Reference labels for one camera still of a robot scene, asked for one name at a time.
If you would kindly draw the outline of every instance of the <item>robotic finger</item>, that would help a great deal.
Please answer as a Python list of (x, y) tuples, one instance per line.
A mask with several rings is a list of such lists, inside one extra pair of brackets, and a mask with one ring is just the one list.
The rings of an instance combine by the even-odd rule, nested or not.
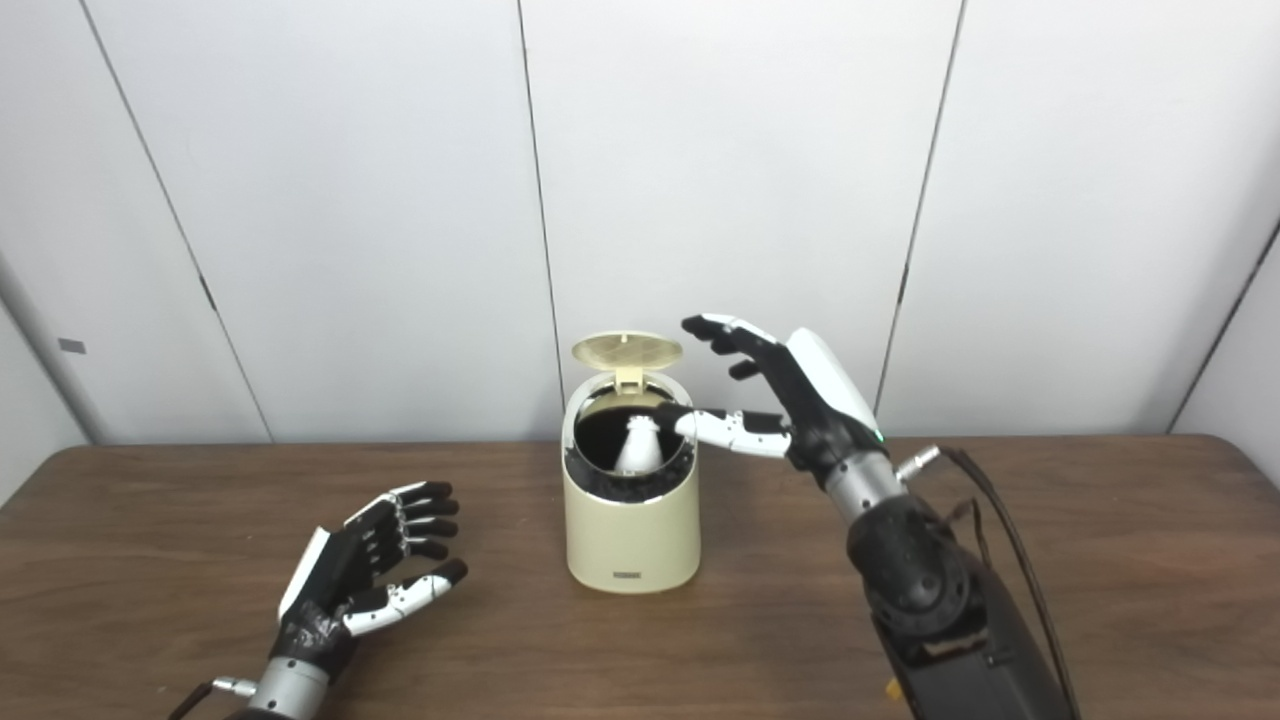
[(466, 562), (449, 560), (425, 575), (356, 593), (346, 607), (342, 623), (356, 638), (394, 625), (449, 592), (466, 577)]
[(407, 520), (404, 523), (404, 534), (410, 541), (413, 541), (421, 536), (435, 536), (438, 538), (452, 538), (458, 534), (458, 524), (452, 520), (445, 520), (443, 518), (422, 518), (419, 520)]
[(654, 420), (659, 428), (689, 439), (746, 455), (785, 457), (791, 447), (783, 416), (769, 413), (699, 410), (663, 402), (654, 409)]
[(764, 345), (777, 345), (778, 341), (760, 328), (735, 318), (732, 315), (717, 315), (703, 313), (692, 318), (685, 318), (680, 327), (686, 332), (712, 343), (712, 352), (717, 355), (732, 355), (742, 352), (751, 356), (751, 350)]
[[(428, 505), (438, 500), (448, 500), (453, 495), (453, 486), (449, 483), (440, 482), (421, 482), (412, 483), (407, 486), (401, 486), (398, 488), (392, 488), (383, 495), (379, 495), (369, 505), (365, 505), (356, 511), (355, 515), (347, 518), (343, 527), (351, 527), (360, 523), (369, 523), (369, 515), (371, 511), (385, 510), (389, 507), (397, 514), (402, 514), (408, 509), (417, 509), (422, 505)], [(456, 515), (457, 505), (454, 503), (452, 512), (439, 512), (440, 515)]]
[(419, 555), (429, 560), (444, 560), (449, 556), (449, 548), (430, 538), (410, 537), (404, 541), (408, 555)]
[(456, 500), (422, 500), (408, 505), (401, 510), (399, 518), (402, 523), (411, 523), (413, 520), (422, 520), (447, 516), (451, 518), (458, 514), (458, 501)]

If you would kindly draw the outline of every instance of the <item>open lid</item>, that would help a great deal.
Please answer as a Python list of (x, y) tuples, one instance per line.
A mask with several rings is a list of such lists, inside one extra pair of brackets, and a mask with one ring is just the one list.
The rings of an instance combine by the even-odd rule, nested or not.
[(644, 392), (644, 372), (660, 370), (684, 356), (680, 343), (653, 333), (613, 331), (577, 341), (573, 357), (596, 370), (613, 370), (622, 393)]

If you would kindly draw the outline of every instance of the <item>panel seam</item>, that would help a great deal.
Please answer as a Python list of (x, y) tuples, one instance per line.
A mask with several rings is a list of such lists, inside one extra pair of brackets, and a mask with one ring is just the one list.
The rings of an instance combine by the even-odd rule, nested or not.
[(1204, 354), (1204, 360), (1201, 361), (1199, 368), (1196, 370), (1196, 377), (1192, 378), (1192, 383), (1187, 388), (1187, 393), (1183, 396), (1181, 402), (1178, 404), (1178, 410), (1174, 411), (1174, 418), (1169, 421), (1165, 434), (1171, 434), (1174, 432), (1174, 428), (1178, 425), (1178, 420), (1183, 416), (1183, 411), (1187, 410), (1187, 404), (1190, 402), (1192, 395), (1196, 392), (1196, 387), (1199, 386), (1201, 379), (1204, 377), (1204, 370), (1208, 369), (1208, 364), (1213, 360), (1213, 355), (1217, 354), (1219, 346), (1222, 345), (1222, 338), (1226, 337), (1226, 332), (1231, 327), (1231, 322), (1235, 320), (1235, 314), (1240, 310), (1240, 305), (1244, 302), (1244, 296), (1249, 293), (1249, 288), (1253, 287), (1253, 281), (1258, 277), (1258, 270), (1262, 269), (1262, 264), (1266, 263), (1267, 255), (1270, 255), (1271, 249), (1275, 247), (1276, 237), (1280, 237), (1280, 220), (1276, 222), (1275, 228), (1271, 231), (1271, 238), (1267, 240), (1265, 246), (1262, 246), (1262, 254), (1258, 255), (1258, 261), (1254, 263), (1253, 269), (1249, 270), (1249, 277), (1244, 278), (1240, 293), (1235, 296), (1235, 302), (1231, 304), (1231, 309), (1226, 313), (1226, 318), (1222, 320), (1222, 327), (1220, 327), (1217, 329), (1217, 334), (1213, 336), (1213, 342), (1208, 346), (1208, 352)]
[(102, 55), (102, 61), (106, 64), (106, 72), (111, 76), (111, 82), (115, 85), (115, 91), (120, 96), (120, 102), (124, 105), (124, 111), (129, 117), (129, 124), (133, 126), (133, 133), (138, 138), (138, 143), (142, 146), (142, 154), (147, 158), (147, 164), (151, 165), (151, 173), (156, 178), (156, 184), (160, 186), (160, 195), (164, 196), (165, 206), (169, 208), (169, 215), (173, 218), (173, 223), (178, 229), (178, 236), (182, 237), (183, 247), (187, 249), (187, 258), (191, 259), (191, 264), (196, 270), (196, 277), (204, 288), (205, 296), (209, 299), (210, 305), (214, 309), (214, 316), (218, 318), (218, 327), (223, 332), (223, 338), (227, 341), (227, 347), (232, 351), (232, 359), (236, 361), (236, 369), (239, 370), (241, 379), (244, 380), (244, 389), (248, 391), (250, 400), (253, 402), (253, 409), (257, 410), (257, 418), (262, 423), (262, 430), (266, 432), (266, 438), (269, 442), (275, 442), (275, 436), (271, 434), (271, 425), (266, 421), (266, 414), (262, 413), (262, 404), (257, 400), (257, 393), (253, 392), (253, 383), (248, 382), (248, 374), (244, 372), (244, 363), (241, 360), (239, 352), (236, 351), (236, 343), (232, 342), (232, 336), (227, 331), (227, 322), (223, 319), (221, 313), (218, 311), (214, 304), (212, 292), (205, 281), (205, 273), (200, 269), (200, 260), (196, 259), (196, 251), (191, 247), (191, 240), (187, 238), (187, 229), (182, 224), (182, 218), (178, 217), (178, 209), (174, 208), (173, 196), (169, 195), (169, 187), (164, 182), (164, 177), (160, 174), (160, 167), (156, 164), (155, 155), (151, 154), (151, 146), (147, 143), (147, 138), (142, 135), (142, 126), (138, 123), (138, 117), (133, 113), (133, 105), (129, 104), (129, 97), (124, 92), (124, 85), (120, 82), (120, 76), (115, 72), (115, 64), (111, 63), (111, 56), (106, 53), (106, 44), (102, 42), (102, 35), (97, 29), (97, 23), (93, 20), (93, 13), (88, 9), (87, 0), (78, 0), (81, 10), (84, 13), (84, 20), (88, 23), (88, 29), (93, 33), (93, 42), (97, 44), (97, 51)]
[(897, 323), (902, 314), (902, 300), (906, 297), (908, 274), (911, 270), (911, 256), (915, 252), (915, 238), (920, 231), (920, 215), (924, 210), (924, 196), (929, 190), (929, 177), (933, 172), (933, 155), (938, 147), (938, 128), (942, 127), (942, 113), (947, 105), (947, 92), (951, 90), (951, 70), (956, 61), (956, 50), (960, 47), (960, 31), (964, 27), (965, 9), (969, 0), (960, 0), (960, 9), (956, 12), (956, 27), (951, 35), (951, 51), (947, 55), (947, 69), (942, 76), (942, 92), (938, 95), (938, 111), (933, 117), (933, 133), (929, 136), (929, 152), (924, 158), (924, 176), (920, 178), (920, 195), (915, 201), (915, 215), (911, 218), (911, 234), (906, 241), (906, 260), (902, 263), (902, 278), (899, 282), (897, 304), (893, 306), (893, 319), (888, 327), (888, 341), (884, 343), (884, 361), (881, 364), (879, 383), (876, 386), (876, 402), (872, 413), (878, 414), (881, 400), (884, 396), (884, 380), (888, 378), (888, 363), (893, 352), (893, 340), (897, 337)]
[(529, 44), (525, 40), (525, 4), (516, 0), (516, 17), (520, 22), (520, 58), (525, 70), (525, 100), (529, 105), (529, 138), (534, 150), (534, 179), (538, 184), (538, 219), (543, 233), (543, 261), (547, 265), (547, 296), (552, 309), (552, 342), (556, 343), (556, 375), (559, 379), (561, 407), (564, 407), (564, 363), (561, 357), (559, 320), (556, 315), (556, 286), (552, 279), (552, 249), (547, 240), (547, 201), (543, 197), (543, 164), (538, 155), (538, 127), (534, 122), (534, 85), (529, 79)]

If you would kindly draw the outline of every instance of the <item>cream trash can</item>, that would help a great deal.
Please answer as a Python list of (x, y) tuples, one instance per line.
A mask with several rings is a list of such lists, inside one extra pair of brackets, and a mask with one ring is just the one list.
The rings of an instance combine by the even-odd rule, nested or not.
[(654, 372), (681, 355), (680, 343), (639, 332), (573, 346), (573, 357), (604, 370), (570, 397), (561, 434), (568, 569), (589, 588), (659, 592), (698, 571), (698, 446), (652, 421), (660, 402), (692, 405)]

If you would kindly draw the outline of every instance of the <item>trash can lid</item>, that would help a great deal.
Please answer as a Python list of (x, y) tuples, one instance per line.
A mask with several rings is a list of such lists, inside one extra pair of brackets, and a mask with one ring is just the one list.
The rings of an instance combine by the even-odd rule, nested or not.
[(680, 343), (653, 333), (611, 331), (585, 337), (573, 357), (596, 370), (660, 370), (684, 356)]

